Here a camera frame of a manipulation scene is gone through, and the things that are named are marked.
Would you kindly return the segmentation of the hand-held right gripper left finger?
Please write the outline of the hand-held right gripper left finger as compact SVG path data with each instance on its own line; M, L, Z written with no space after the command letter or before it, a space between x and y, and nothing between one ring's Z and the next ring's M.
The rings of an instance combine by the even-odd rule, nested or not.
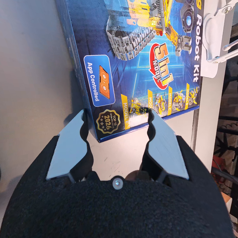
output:
M82 109L58 134L46 180L67 176L75 183L87 177L94 162L88 133L87 112Z

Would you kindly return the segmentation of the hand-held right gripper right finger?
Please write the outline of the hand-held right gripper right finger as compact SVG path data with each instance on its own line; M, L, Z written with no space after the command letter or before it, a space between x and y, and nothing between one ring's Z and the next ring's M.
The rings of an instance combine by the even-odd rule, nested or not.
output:
M149 109L148 125L149 141L142 158L142 171L159 183L163 183L166 176L189 180L176 133L154 109Z

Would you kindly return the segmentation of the blue cardboard kit box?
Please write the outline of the blue cardboard kit box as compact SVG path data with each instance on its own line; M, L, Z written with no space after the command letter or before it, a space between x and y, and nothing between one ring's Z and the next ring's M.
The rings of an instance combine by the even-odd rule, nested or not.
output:
M100 143L199 108L203 0L56 0Z

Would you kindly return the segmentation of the grey desk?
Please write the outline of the grey desk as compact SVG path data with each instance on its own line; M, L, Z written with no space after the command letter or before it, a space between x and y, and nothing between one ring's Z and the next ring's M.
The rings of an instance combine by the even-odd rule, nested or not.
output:
M203 78L198 110L166 120L211 170L226 63ZM54 0L0 1L0 225L12 193L53 136L82 109ZM101 180L139 168L147 128L98 143L89 133Z

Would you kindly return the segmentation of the person's right hand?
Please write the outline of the person's right hand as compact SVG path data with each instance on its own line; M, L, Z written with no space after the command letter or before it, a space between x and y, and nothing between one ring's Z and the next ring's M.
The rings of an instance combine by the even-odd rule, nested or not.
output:
M135 180L139 179L140 174L141 174L141 171L140 171L140 170L132 171L132 172L130 172L130 173L126 176L125 180L127 180L127 181L135 181Z

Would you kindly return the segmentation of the white document stand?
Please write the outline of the white document stand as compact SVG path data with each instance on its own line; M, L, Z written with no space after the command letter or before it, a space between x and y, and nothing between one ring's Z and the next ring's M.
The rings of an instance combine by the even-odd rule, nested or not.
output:
M238 50L234 50L221 56L220 51L228 51L238 44L238 41L222 45L222 36L225 26L225 16L228 15L237 0L205 0L203 18L203 44L201 59L201 76L214 78L218 71L219 63L238 55Z

